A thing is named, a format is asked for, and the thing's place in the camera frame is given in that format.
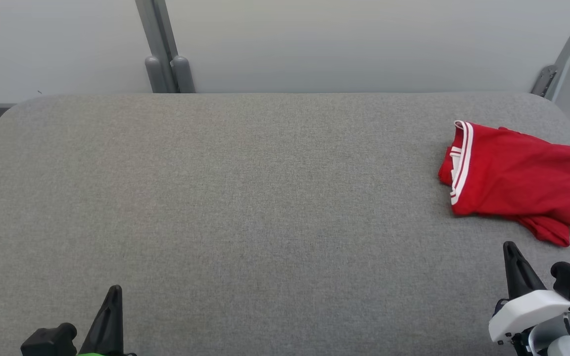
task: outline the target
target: gray fabric surface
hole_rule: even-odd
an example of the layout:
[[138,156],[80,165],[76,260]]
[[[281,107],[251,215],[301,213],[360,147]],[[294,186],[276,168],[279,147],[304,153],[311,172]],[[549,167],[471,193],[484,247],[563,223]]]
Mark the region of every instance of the gray fabric surface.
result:
[[125,350],[504,355],[502,243],[547,285],[570,248],[455,218],[453,120],[570,144],[531,94],[44,97],[0,119],[0,355],[124,289]]

